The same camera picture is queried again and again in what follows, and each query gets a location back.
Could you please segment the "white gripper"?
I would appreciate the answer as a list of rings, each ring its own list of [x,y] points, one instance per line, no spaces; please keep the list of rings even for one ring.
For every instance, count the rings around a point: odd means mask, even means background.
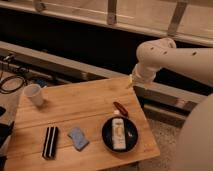
[[[153,83],[156,77],[156,71],[153,68],[141,68],[139,65],[136,65],[129,77],[130,86],[141,84],[143,87],[147,88]]]

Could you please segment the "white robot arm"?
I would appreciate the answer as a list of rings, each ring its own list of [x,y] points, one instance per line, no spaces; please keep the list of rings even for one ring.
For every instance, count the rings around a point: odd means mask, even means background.
[[[213,48],[178,48],[171,38],[141,43],[133,84],[149,86],[166,68],[213,88]],[[177,142],[170,171],[213,171],[213,93],[187,117]]]

